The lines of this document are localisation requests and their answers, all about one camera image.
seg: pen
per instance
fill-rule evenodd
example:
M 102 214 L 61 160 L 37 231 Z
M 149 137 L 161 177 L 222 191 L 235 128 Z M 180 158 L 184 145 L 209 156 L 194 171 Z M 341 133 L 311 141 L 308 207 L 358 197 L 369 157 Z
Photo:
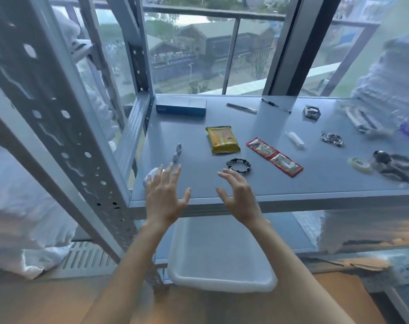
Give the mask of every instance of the pen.
M 261 98 L 261 100 L 262 100 L 263 102 L 266 102 L 267 104 L 270 104 L 272 107 L 280 108 L 281 110 L 283 110 L 283 111 L 288 112 L 289 114 L 291 114 L 291 110 L 285 110 L 285 109 L 281 108 L 280 106 L 278 106 L 276 103 L 273 103 L 272 101 L 265 100 L 265 99 L 263 99 L 263 98 Z
M 231 108 L 236 108 L 236 109 L 244 110 L 244 111 L 247 111 L 247 112 L 250 112 L 250 113 L 253 113 L 253 114 L 256 114 L 256 113 L 257 113 L 257 110 L 256 110 L 256 109 L 239 106 L 239 105 L 233 104 L 233 103 L 227 103 L 227 106 L 228 106 L 228 107 L 231 107 Z

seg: blue box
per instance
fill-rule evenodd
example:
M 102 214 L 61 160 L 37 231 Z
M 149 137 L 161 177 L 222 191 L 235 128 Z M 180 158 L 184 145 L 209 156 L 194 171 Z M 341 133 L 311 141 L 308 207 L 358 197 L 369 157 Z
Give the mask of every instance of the blue box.
M 205 117 L 206 98 L 159 95 L 155 99 L 155 108 L 159 114 Z

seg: left hand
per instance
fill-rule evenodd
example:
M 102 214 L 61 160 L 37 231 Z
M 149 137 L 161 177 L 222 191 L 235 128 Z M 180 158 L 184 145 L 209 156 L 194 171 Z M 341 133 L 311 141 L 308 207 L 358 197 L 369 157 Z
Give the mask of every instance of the left hand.
M 180 174 L 180 165 L 173 175 L 170 173 L 173 163 L 163 172 L 163 167 L 158 169 L 153 181 L 148 176 L 146 189 L 146 224 L 162 225 L 168 229 L 179 217 L 188 205 L 191 197 L 191 188 L 186 189 L 182 199 L 177 198 L 177 181 Z

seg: hand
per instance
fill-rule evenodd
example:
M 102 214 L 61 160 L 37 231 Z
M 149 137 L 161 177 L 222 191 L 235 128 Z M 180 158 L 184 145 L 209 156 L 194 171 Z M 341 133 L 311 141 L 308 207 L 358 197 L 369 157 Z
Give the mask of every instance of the hand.
M 220 187 L 217 187 L 217 193 L 229 212 L 240 223 L 248 226 L 261 217 L 260 206 L 256 202 L 251 187 L 241 174 L 230 169 L 223 169 L 222 173 L 218 172 L 218 176 L 227 180 L 233 188 L 233 198 L 230 198 Z
M 175 169 L 172 177 L 170 172 L 173 163 L 164 170 L 161 166 L 155 177 L 148 176 L 146 188 L 146 224 L 156 223 L 168 229 L 185 210 L 191 197 L 191 188 L 186 189 L 183 199 L 179 200 L 176 185 L 180 174 L 180 165 Z

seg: yellow snack package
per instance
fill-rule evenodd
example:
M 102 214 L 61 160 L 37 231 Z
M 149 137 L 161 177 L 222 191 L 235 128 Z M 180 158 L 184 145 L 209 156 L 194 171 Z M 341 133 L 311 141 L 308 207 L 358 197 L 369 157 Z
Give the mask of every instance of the yellow snack package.
M 212 153 L 240 152 L 231 126 L 206 127 L 212 143 Z

